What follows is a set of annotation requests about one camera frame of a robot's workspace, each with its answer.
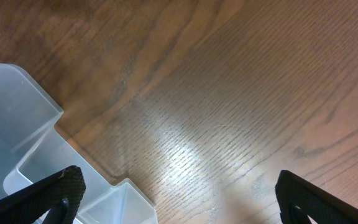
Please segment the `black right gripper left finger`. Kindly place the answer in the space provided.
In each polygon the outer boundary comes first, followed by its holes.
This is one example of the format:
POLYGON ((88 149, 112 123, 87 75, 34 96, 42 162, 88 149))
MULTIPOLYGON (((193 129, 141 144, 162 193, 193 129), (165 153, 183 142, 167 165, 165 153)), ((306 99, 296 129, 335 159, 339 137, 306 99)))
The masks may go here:
POLYGON ((0 223, 72 224, 86 185, 78 166, 69 166, 0 200, 0 223))

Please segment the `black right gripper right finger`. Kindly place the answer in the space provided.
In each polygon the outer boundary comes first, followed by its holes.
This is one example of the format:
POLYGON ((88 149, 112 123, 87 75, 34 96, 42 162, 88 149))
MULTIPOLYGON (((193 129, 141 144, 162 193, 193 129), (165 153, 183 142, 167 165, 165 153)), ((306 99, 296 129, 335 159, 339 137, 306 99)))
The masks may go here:
POLYGON ((302 179, 281 170, 275 195, 283 224, 358 224, 358 209, 302 179))

